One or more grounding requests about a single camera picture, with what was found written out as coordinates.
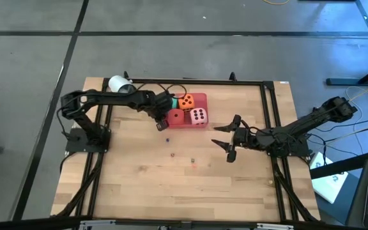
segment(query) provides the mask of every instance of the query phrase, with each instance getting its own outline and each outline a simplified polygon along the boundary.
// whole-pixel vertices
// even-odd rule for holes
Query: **wooden table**
[[[102,78],[88,77],[84,90],[100,90],[102,82]],[[274,84],[280,118],[286,125],[296,119],[291,90],[287,82]],[[211,139],[230,140],[230,134],[214,131],[213,127],[229,124],[235,114],[241,115],[250,126],[265,127],[259,87],[185,87],[189,93],[207,94],[210,122],[207,128],[159,132],[145,112],[113,108],[111,145],[103,160],[94,217],[279,221],[270,158],[264,152],[237,149],[237,159],[230,164],[224,151],[211,142]],[[179,87],[177,91],[174,88],[170,91],[182,92]],[[161,91],[154,84],[143,89]],[[275,124],[270,103],[269,110]],[[88,112],[92,120],[95,114],[96,107]],[[319,219],[307,165],[296,157],[288,159],[297,196]],[[61,211],[79,189],[85,162],[86,153],[76,153],[65,162],[52,214]],[[89,197],[88,191],[82,213],[87,212]],[[284,202],[287,217],[291,218],[285,192]]]

